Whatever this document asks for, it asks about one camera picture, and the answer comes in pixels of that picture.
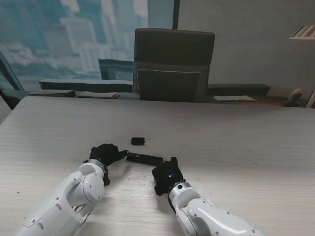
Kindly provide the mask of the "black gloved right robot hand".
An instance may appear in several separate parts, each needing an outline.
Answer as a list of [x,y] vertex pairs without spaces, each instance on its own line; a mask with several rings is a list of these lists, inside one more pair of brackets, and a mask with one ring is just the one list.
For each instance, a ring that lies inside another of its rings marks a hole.
[[176,184],[185,181],[176,157],[171,157],[169,161],[155,167],[152,170],[152,175],[156,183],[155,193],[158,196],[167,194]]

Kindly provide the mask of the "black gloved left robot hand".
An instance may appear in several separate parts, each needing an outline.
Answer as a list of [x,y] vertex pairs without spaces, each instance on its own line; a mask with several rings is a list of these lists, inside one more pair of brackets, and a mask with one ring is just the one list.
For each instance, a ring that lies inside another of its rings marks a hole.
[[128,150],[119,151],[114,144],[102,144],[91,149],[89,159],[98,160],[106,167],[124,159],[128,155]]

